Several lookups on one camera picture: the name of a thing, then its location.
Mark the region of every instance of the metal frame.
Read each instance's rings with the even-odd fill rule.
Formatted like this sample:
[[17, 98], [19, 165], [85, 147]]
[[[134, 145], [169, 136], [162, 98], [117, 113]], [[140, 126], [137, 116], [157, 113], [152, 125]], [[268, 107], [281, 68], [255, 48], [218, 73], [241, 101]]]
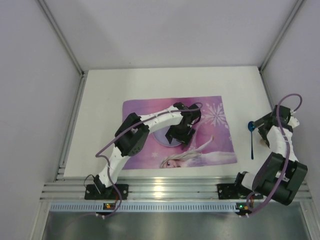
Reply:
[[301, 10], [301, 8], [303, 7], [304, 3], [306, 2], [306, 0], [297, 0], [295, 5], [293, 6], [289, 16], [287, 17], [284, 25], [282, 26], [278, 36], [276, 37], [276, 39], [274, 40], [273, 44], [271, 45], [271, 48], [269, 49], [267, 55], [265, 56], [261, 66], [259, 67], [260, 72], [262, 73], [265, 68], [267, 67], [271, 57], [274, 55], [274, 53], [276, 52], [276, 50], [278, 49], [281, 41], [284, 39], [286, 33], [288, 32], [290, 26], [292, 25], [294, 19], [296, 18], [297, 14], [299, 13], [299, 11]]
[[51, 25], [54, 33], [56, 34], [57, 38], [59, 39], [66, 54], [68, 55], [68, 57], [72, 61], [75, 69], [77, 70], [79, 75], [82, 77], [82, 75], [84, 74], [84, 71], [81, 69], [81, 66], [80, 66], [78, 60], [76, 59], [73, 51], [71, 50], [63, 32], [60, 30], [59, 25], [57, 24], [54, 16], [52, 15], [47, 3], [45, 2], [45, 0], [35, 0], [35, 1], [38, 4], [42, 13], [44, 14], [44, 17], [47, 19], [48, 23]]
[[[36, 220], [30, 235], [31, 240], [42, 239], [45, 225], [47, 222], [48, 214], [52, 203], [57, 202], [74, 202], [83, 203], [85, 188], [84, 178], [64, 177], [64, 170], [66, 164], [66, 158], [68, 156], [71, 139], [73, 136], [76, 119], [78, 116], [80, 103], [87, 80], [87, 74], [83, 72], [79, 65], [75, 55], [73, 54], [68, 42], [66, 41], [62, 31], [60, 30], [56, 20], [54, 19], [48, 5], [45, 0], [35, 0], [39, 5], [44, 16], [53, 28], [56, 36], [60, 40], [67, 55], [74, 64], [74, 67], [80, 74], [80, 81], [74, 105], [68, 120], [68, 127], [65, 134], [62, 150], [59, 157], [59, 164], [54, 176], [53, 182], [48, 182], [44, 185], [41, 194]], [[264, 78], [264, 70], [268, 65], [273, 54], [277, 50], [279, 44], [287, 33], [293, 20], [297, 16], [299, 10], [302, 8], [306, 0], [297, 0], [293, 9], [291, 10], [287, 20], [285, 21], [281, 31], [277, 38], [273, 42], [269, 49], [262, 65], [259, 67], [261, 79], [267, 94], [271, 108], [274, 103], [268, 89], [268, 85]], [[217, 184], [219, 183], [233, 183], [235, 176], [229, 177], [193, 177], [193, 178], [173, 178], [173, 177], [120, 177], [119, 183], [129, 184], [129, 196], [125, 203], [232, 203], [232, 202], [244, 202], [244, 200], [219, 200], [217, 192]], [[311, 239], [320, 239], [320, 218], [312, 200], [308, 185], [304, 182], [299, 189], [295, 202], [300, 202], [302, 215], [304, 216], [306, 227], [310, 232]]]

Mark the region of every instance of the white wall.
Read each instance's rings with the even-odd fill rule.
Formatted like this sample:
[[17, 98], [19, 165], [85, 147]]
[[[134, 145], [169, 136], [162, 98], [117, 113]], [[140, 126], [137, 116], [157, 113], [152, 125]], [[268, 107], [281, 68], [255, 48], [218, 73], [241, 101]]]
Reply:
[[259, 66], [296, 0], [46, 0], [84, 70]]
[[[303, 104], [296, 116], [293, 146], [298, 159], [308, 166], [307, 182], [320, 212], [320, 0], [307, 0], [294, 20], [264, 76], [271, 97], [278, 102], [299, 93]], [[298, 101], [288, 99], [294, 108]]]
[[25, 240], [79, 75], [36, 1], [0, 1], [0, 33], [0, 238]]

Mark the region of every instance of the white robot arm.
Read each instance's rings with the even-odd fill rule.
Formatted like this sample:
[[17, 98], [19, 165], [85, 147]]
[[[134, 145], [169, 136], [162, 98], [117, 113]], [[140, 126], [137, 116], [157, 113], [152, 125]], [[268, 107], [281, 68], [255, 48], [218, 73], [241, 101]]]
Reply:
[[[147, 119], [152, 118], [153, 116], [156, 116], [154, 119], [144, 122], [144, 125], [148, 126], [148, 129], [149, 129], [148, 134], [151, 134], [164, 127], [178, 125], [182, 121], [183, 119], [182, 113], [172, 112], [172, 111], [179, 111], [179, 109], [177, 107], [170, 106], [165, 110], [155, 112], [153, 114], [141, 115], [140, 120], [143, 122]], [[109, 159], [110, 160], [110, 170], [109, 170], [110, 176], [114, 183], [117, 182], [120, 171], [125, 166], [126, 162], [130, 157], [131, 156], [129, 155], [122, 156], [120, 149], [116, 145], [114, 145], [111, 157]], [[111, 182], [109, 181], [108, 174], [107, 174], [108, 168], [109, 166], [107, 164], [105, 168], [98, 174], [100, 181], [104, 184], [106, 188], [112, 185]]]
[[[149, 134], [165, 127], [170, 127], [166, 133], [169, 143], [173, 139], [183, 145], [188, 145], [196, 130], [192, 125], [201, 118], [201, 103], [195, 103], [187, 107], [181, 102], [177, 102], [167, 109], [148, 115], [138, 116], [131, 113], [122, 123], [115, 133], [113, 151], [108, 159], [110, 164], [94, 177], [94, 188], [100, 196], [110, 194], [113, 183], [117, 182], [118, 175], [125, 166], [128, 159], [139, 153]], [[96, 157], [102, 157], [102, 149]], [[95, 190], [90, 188], [90, 195], [96, 195]]]
[[301, 186], [308, 168], [298, 161], [292, 145], [293, 129], [299, 125], [299, 121], [292, 115], [289, 108], [279, 106], [279, 119], [287, 139], [285, 140], [278, 125], [276, 110], [277, 106], [266, 116], [255, 122], [249, 122], [249, 130], [253, 132], [254, 129], [258, 129], [262, 139], [269, 146], [271, 154], [258, 172], [239, 173], [235, 185], [268, 196], [283, 171], [288, 143], [290, 148], [288, 165], [272, 199], [281, 204], [289, 205]]

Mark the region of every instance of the cable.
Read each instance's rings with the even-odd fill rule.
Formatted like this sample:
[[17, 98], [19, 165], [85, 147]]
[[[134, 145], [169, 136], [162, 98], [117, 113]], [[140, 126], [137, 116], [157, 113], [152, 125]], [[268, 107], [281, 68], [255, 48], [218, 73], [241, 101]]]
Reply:
[[252, 208], [254, 207], [254, 203], [255, 203], [255, 196], [253, 195], [250, 197], [250, 204]]
[[111, 176], [110, 176], [110, 160], [107, 156], [102, 155], [102, 153], [108, 149], [112, 144], [114, 144], [119, 138], [121, 138], [124, 134], [126, 134], [127, 132], [129, 132], [131, 129], [134, 129], [135, 127], [144, 124], [145, 122], [148, 122], [150, 120], [153, 120], [159, 116], [165, 115], [165, 114], [170, 114], [170, 113], [184, 113], [184, 112], [195, 112], [200, 110], [203, 107], [203, 104], [201, 102], [196, 102], [196, 105], [200, 105], [198, 108], [195, 109], [178, 109], [178, 110], [172, 110], [172, 111], [164, 111], [159, 113], [158, 115], [154, 115], [146, 120], [137, 122], [135, 124], [133, 124], [132, 126], [128, 127], [126, 130], [124, 130], [123, 132], [121, 132], [118, 136], [116, 136], [112, 141], [110, 141], [105, 147], [103, 147], [96, 155], [96, 158], [104, 158], [107, 161], [107, 165], [108, 165], [108, 169], [107, 169], [107, 176], [108, 179], [111, 183], [111, 185], [113, 186], [114, 190], [116, 191], [116, 193], [119, 196], [119, 204], [116, 206], [116, 208], [113, 210], [113, 212], [111, 212], [109, 215], [107, 215], [106, 217], [111, 217], [112, 215], [114, 215], [116, 213], [116, 211], [120, 208], [121, 204], [122, 204], [122, 196], [121, 193], [119, 191], [119, 189], [117, 188], [117, 186], [115, 185], [115, 183], [112, 181]]
[[287, 138], [287, 136], [286, 136], [286, 133], [285, 133], [285, 131], [284, 131], [284, 128], [282, 127], [282, 124], [281, 124], [281, 120], [280, 120], [280, 116], [279, 116], [279, 110], [280, 110], [280, 105], [281, 105], [281, 103], [282, 103], [285, 99], [287, 99], [288, 97], [291, 97], [291, 96], [297, 96], [297, 97], [300, 98], [300, 103], [299, 103], [299, 105], [296, 107], [296, 109], [294, 110], [294, 112], [297, 111], [297, 110], [300, 108], [300, 106], [301, 106], [301, 104], [302, 104], [302, 101], [303, 101], [302, 96], [301, 96], [300, 94], [298, 94], [298, 93], [291, 93], [291, 94], [288, 94], [287, 96], [283, 97], [283, 98], [279, 101], [279, 103], [278, 103], [278, 105], [277, 105], [277, 107], [276, 107], [276, 120], [277, 120], [277, 123], [278, 123], [278, 125], [279, 125], [279, 128], [280, 128], [280, 131], [281, 131], [281, 133], [282, 133], [282, 136], [283, 136], [283, 138], [284, 138], [284, 141], [285, 141], [285, 143], [286, 143], [286, 155], [285, 155], [285, 161], [284, 161], [284, 165], [283, 165], [282, 171], [281, 171], [280, 176], [278, 177], [275, 185], [273, 186], [271, 192], [269, 193], [269, 195], [268, 195], [268, 196], [266, 197], [266, 199], [265, 199], [261, 204], [259, 204], [257, 207], [252, 208], [252, 207], [250, 206], [250, 198], [251, 198], [251, 196], [257, 194], [257, 192], [251, 192], [251, 193], [247, 196], [247, 198], [246, 198], [246, 205], [247, 205], [248, 209], [249, 209], [250, 211], [252, 211], [252, 213], [249, 214], [250, 216], [253, 215], [253, 214], [255, 214], [255, 213], [257, 213], [257, 212], [259, 212], [261, 209], [263, 209], [263, 208], [270, 202], [271, 198], [273, 197], [273, 195], [274, 195], [275, 192], [277, 191], [277, 189], [278, 189], [278, 187], [279, 187], [279, 185], [280, 185], [280, 183], [281, 183], [281, 181], [282, 181], [282, 179], [284, 178], [284, 175], [285, 175], [285, 173], [286, 173], [286, 170], [287, 170], [287, 167], [288, 167], [288, 163], [289, 163], [289, 157], [290, 157], [290, 144], [289, 144], [289, 140], [288, 140], [288, 138]]
[[86, 178], [83, 181], [83, 186], [85, 187], [85, 190], [87, 191], [87, 186], [86, 186], [86, 181], [89, 177], [93, 177], [93, 180], [95, 179], [95, 176], [93, 176], [92, 174], [89, 174], [88, 176], [86, 176]]

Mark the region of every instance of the pink placemat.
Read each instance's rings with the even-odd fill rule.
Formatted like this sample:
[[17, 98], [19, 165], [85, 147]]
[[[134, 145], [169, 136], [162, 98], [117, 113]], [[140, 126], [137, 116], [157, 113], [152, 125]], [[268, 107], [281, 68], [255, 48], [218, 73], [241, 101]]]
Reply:
[[203, 103], [202, 117], [193, 126], [191, 143], [184, 149], [177, 141], [169, 144], [165, 137], [169, 128], [163, 128], [148, 136], [141, 152], [131, 157], [123, 169], [188, 168], [237, 162], [221, 96], [129, 100], [122, 106], [123, 120], [130, 113], [152, 114], [177, 102], [186, 106]]

